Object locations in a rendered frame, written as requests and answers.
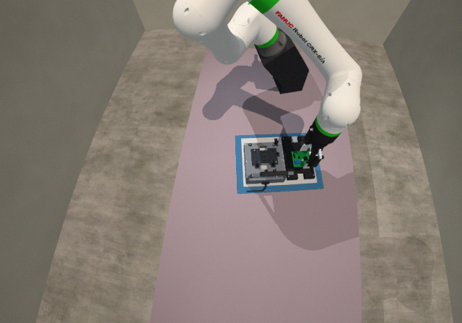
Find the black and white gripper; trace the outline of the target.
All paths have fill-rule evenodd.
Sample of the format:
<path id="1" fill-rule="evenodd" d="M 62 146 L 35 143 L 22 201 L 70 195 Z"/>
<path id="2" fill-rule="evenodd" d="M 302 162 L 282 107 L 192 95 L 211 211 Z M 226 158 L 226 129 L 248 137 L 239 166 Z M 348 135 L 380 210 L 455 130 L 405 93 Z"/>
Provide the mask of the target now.
<path id="1" fill-rule="evenodd" d="M 321 154 L 321 152 L 323 151 L 323 148 L 327 145 L 321 144 L 320 142 L 315 141 L 310 132 L 310 129 L 308 130 L 307 134 L 304 136 L 304 139 L 305 139 L 305 142 L 302 148 L 300 149 L 300 151 L 307 151 L 310 144 L 312 144 L 312 147 L 311 147 L 311 154 L 310 154 L 309 160 L 306 161 L 306 164 L 303 166 L 303 168 L 314 168 L 319 164 L 319 162 L 322 159 L 324 159 L 324 156 Z"/>

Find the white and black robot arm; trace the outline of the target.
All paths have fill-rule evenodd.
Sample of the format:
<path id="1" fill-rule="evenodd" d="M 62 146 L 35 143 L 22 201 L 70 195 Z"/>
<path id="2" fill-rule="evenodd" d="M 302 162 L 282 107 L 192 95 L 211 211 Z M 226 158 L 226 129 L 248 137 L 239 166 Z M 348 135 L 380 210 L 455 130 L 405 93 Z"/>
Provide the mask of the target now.
<path id="1" fill-rule="evenodd" d="M 331 144 L 359 116 L 362 70 L 308 0 L 246 1 L 227 25 L 239 0 L 177 0 L 173 22 L 182 36 L 209 48 L 221 64 L 234 64 L 252 42 L 263 57 L 274 57 L 286 46 L 286 33 L 326 80 L 310 132 L 317 142 Z"/>

